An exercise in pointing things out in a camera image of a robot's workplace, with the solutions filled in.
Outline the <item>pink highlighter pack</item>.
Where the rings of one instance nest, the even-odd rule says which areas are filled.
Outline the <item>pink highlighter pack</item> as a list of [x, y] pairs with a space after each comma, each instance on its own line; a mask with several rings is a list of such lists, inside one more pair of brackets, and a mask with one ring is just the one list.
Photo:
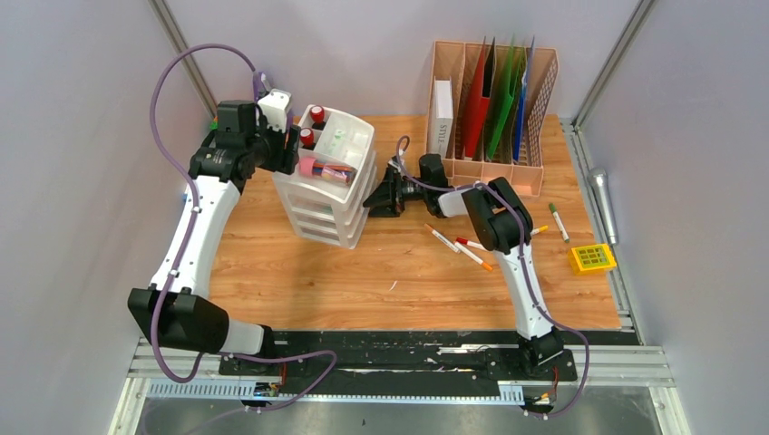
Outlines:
[[312, 157], [301, 158], [298, 166], [299, 173], [304, 177], [322, 179], [342, 186], [350, 186], [357, 175], [357, 170], [353, 167]]

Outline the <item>red black stamp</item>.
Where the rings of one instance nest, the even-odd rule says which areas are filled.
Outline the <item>red black stamp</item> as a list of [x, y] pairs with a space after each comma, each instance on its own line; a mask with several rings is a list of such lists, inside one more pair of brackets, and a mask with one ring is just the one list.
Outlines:
[[316, 146], [315, 133], [311, 128], [303, 128], [299, 132], [299, 140], [303, 149], [313, 150]]

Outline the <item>white plastic drawer unit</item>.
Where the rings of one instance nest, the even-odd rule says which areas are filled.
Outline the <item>white plastic drawer unit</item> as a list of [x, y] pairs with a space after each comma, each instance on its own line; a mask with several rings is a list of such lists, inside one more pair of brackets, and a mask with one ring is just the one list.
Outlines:
[[272, 176], [295, 233], [353, 249], [377, 183], [375, 128], [340, 110], [309, 105], [299, 123], [298, 163], [288, 176]]

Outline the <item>red round stamp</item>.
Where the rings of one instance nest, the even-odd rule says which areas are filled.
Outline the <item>red round stamp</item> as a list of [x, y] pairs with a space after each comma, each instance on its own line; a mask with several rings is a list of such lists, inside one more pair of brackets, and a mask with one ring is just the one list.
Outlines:
[[326, 126], [326, 110], [321, 105], [313, 105], [309, 112], [312, 121], [311, 128], [316, 131], [322, 131]]

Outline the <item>red cap white marker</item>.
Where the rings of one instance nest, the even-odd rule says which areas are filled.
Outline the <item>red cap white marker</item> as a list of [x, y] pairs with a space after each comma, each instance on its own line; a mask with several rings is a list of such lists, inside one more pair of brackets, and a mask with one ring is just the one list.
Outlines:
[[466, 238], [463, 238], [463, 237], [457, 237], [455, 239], [455, 241], [457, 243], [460, 243], [460, 244], [468, 246], [468, 247], [472, 247], [472, 248], [475, 248], [475, 249], [480, 249], [480, 250], [485, 251], [485, 252], [488, 251], [488, 249], [485, 248], [480, 242], [472, 241], [472, 240], [469, 240], [469, 239], [466, 239]]

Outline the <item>white hardcover book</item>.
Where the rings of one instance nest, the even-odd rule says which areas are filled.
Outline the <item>white hardcover book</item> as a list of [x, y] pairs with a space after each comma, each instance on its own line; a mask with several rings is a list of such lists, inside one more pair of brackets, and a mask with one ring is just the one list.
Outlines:
[[445, 158], [453, 127], [453, 83], [450, 79], [433, 81], [427, 150]]

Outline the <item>red folder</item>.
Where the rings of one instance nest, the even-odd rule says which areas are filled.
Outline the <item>red folder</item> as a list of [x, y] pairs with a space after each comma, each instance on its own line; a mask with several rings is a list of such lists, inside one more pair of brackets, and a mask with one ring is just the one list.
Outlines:
[[472, 82], [465, 101], [461, 124], [462, 159], [476, 158], [479, 141], [491, 103], [491, 91], [496, 70], [496, 38], [482, 41], [478, 59], [472, 70]]

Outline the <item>pink plastic file organizer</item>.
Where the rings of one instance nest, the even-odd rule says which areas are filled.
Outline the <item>pink plastic file organizer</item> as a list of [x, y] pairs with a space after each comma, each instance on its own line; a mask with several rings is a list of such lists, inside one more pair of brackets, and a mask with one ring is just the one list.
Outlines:
[[504, 177], [519, 195], [540, 195], [559, 68], [557, 51], [535, 42], [434, 42], [425, 149], [442, 155], [450, 183]]

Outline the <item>yellow cap white marker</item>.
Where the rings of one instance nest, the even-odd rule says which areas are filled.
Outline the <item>yellow cap white marker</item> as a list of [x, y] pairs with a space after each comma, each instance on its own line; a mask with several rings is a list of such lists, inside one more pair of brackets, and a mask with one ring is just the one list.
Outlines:
[[548, 226], [548, 225], [544, 225], [544, 226], [541, 226], [541, 227], [536, 227], [536, 228], [534, 228], [534, 229], [531, 231], [531, 236], [535, 236], [535, 235], [538, 235], [538, 234], [540, 234], [540, 233], [542, 233], [542, 232], [545, 232], [545, 231], [547, 231], [548, 229], [549, 229], [549, 226]]

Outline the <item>green cap white marker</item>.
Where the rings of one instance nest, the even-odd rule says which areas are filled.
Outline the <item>green cap white marker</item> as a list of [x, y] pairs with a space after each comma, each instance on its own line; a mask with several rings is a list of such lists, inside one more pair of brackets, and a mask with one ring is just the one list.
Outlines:
[[569, 243], [570, 242], [569, 233], [567, 232], [567, 229], [565, 228], [562, 218], [560, 216], [559, 210], [557, 209], [554, 203], [549, 203], [549, 210], [557, 225], [557, 228], [560, 232], [562, 240], [565, 243]]

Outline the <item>blue folder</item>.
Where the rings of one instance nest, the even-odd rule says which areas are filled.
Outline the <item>blue folder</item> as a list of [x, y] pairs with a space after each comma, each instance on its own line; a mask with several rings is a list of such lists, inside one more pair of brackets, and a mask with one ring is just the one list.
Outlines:
[[518, 104], [518, 110], [516, 114], [516, 123], [515, 123], [515, 130], [514, 130], [514, 143], [512, 147], [512, 160], [514, 163], [518, 163], [520, 159], [521, 154], [521, 143], [522, 143], [522, 136], [523, 136], [523, 124], [524, 124], [524, 113], [525, 113], [525, 103], [527, 98], [527, 90], [528, 90], [528, 82], [529, 82], [529, 76], [531, 73], [531, 65], [533, 63], [533, 52], [535, 50], [535, 37], [531, 38], [531, 44], [528, 49], [525, 50], [525, 57], [523, 60], [525, 61], [523, 65], [523, 69], [521, 70], [521, 87], [520, 87], [520, 98], [519, 98], [519, 104]]

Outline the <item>green folder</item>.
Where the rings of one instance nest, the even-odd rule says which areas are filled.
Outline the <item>green folder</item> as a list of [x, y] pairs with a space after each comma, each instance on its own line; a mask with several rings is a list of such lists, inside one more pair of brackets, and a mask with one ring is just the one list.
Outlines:
[[514, 124], [518, 110], [521, 70], [525, 48], [515, 45], [515, 37], [506, 46], [496, 48], [496, 70], [492, 85], [491, 105], [484, 125], [484, 160], [512, 162]]

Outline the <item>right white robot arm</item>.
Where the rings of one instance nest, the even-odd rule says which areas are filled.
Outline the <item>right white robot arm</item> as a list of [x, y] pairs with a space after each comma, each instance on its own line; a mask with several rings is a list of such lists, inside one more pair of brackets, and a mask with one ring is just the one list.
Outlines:
[[383, 180], [364, 201], [371, 218], [397, 218], [410, 200], [421, 200], [437, 218], [468, 216], [482, 247], [492, 252], [503, 273], [521, 337], [518, 365], [523, 374], [540, 378], [561, 356], [564, 343], [545, 305], [533, 264], [533, 221], [505, 178], [454, 188], [443, 159], [424, 154], [420, 176], [406, 174], [399, 157], [391, 158]]

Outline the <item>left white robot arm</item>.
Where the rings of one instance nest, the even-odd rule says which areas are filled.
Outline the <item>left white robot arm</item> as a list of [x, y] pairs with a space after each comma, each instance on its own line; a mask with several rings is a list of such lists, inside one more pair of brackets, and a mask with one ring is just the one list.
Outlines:
[[190, 159], [186, 202], [169, 250], [128, 308], [156, 347], [198, 353], [242, 353], [256, 374], [277, 365], [270, 327], [232, 319], [209, 300], [209, 281], [224, 227], [256, 169], [291, 174], [298, 127], [291, 106], [268, 98], [222, 101], [218, 125]]

